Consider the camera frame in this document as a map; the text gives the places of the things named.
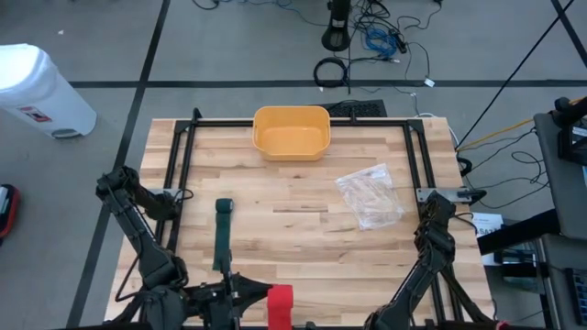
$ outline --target blue cable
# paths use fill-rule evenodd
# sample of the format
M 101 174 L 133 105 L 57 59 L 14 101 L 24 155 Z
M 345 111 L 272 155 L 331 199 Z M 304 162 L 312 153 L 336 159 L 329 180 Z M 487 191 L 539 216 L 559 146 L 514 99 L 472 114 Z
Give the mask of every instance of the blue cable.
M 385 59 L 390 59 L 397 51 L 397 44 L 395 43 L 395 38 L 382 29 L 367 27 L 363 48 L 366 50 L 374 50 L 379 56 Z

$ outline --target metal bracket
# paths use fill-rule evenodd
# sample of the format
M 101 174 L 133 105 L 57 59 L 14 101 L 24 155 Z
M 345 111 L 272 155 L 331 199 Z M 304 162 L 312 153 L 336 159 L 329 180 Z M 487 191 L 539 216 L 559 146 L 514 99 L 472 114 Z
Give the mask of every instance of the metal bracket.
M 415 190 L 415 195 L 417 196 L 418 202 L 423 203 L 428 199 L 428 196 L 432 193 L 436 192 L 442 197 L 448 199 L 452 203 L 472 203 L 473 199 L 471 197 L 471 193 L 476 191 L 472 191 L 469 188 L 452 188 L 452 189 L 440 189 L 440 188 L 417 188 Z

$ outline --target butcher block tabletop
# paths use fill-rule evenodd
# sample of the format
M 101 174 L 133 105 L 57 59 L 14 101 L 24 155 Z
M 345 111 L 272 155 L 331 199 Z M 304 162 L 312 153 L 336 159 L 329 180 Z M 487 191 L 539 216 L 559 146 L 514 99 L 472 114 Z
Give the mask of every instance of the butcher block tabletop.
M 438 187 L 462 186 L 445 118 L 423 119 L 428 151 Z M 147 188 L 161 188 L 176 119 L 153 120 L 140 168 Z M 187 188 L 194 198 L 183 205 L 177 255 L 185 260 L 190 283 L 220 281 L 212 271 L 217 198 L 232 198 L 230 248 L 232 269 L 268 283 L 293 286 L 292 321 L 302 325 L 363 325 L 367 316 L 389 302 L 416 262 L 414 231 L 418 224 L 404 133 L 400 127 L 333 126 L 331 144 L 314 162 L 268 162 L 251 142 L 251 127 L 198 127 Z M 180 144 L 173 187 L 179 181 L 185 136 Z M 426 184 L 413 134 L 418 169 Z M 335 180 L 378 164 L 386 164 L 405 214 L 394 225 L 360 231 Z M 457 213 L 468 212 L 459 205 Z M 167 241 L 170 225 L 163 242 Z M 452 220 L 457 254 L 454 270 L 469 296 L 488 315 L 492 297 L 483 270 L 474 229 Z M 126 302 L 115 294 L 135 251 L 124 239 L 105 319 L 117 316 Z M 140 288 L 137 271 L 124 292 Z M 445 282 L 440 280 L 447 318 L 452 318 Z M 434 319 L 428 290 L 414 317 L 418 324 Z M 188 325 L 199 325 L 198 318 Z M 266 300 L 252 305 L 243 325 L 266 325 Z

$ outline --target white trash can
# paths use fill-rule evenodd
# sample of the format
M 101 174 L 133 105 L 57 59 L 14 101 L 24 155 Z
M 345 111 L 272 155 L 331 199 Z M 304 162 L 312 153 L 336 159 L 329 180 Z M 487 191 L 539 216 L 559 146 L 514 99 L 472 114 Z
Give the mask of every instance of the white trash can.
M 28 44 L 0 46 L 0 109 L 52 138 L 88 135 L 97 118 L 49 55 Z

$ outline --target sticker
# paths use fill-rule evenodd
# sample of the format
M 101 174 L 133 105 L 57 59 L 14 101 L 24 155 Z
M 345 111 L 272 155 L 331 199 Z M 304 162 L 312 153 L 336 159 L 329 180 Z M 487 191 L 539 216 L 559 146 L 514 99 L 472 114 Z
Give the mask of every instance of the sticker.
M 501 214 L 482 214 L 474 212 L 473 223 L 477 227 L 477 237 L 482 237 L 502 229 L 504 219 Z M 499 264 L 495 262 L 493 253 L 482 256 L 482 263 L 484 266 L 499 266 Z
M 37 123 L 50 123 L 53 120 L 49 118 L 47 115 L 43 114 L 34 106 L 21 106 L 18 110 L 29 116 L 32 120 L 36 121 Z
M 572 128 L 572 134 L 587 137 L 587 129 L 574 126 Z
M 426 78 L 424 80 L 424 83 L 428 86 L 428 87 L 434 87 L 434 85 L 436 84 L 432 79 L 428 79 Z

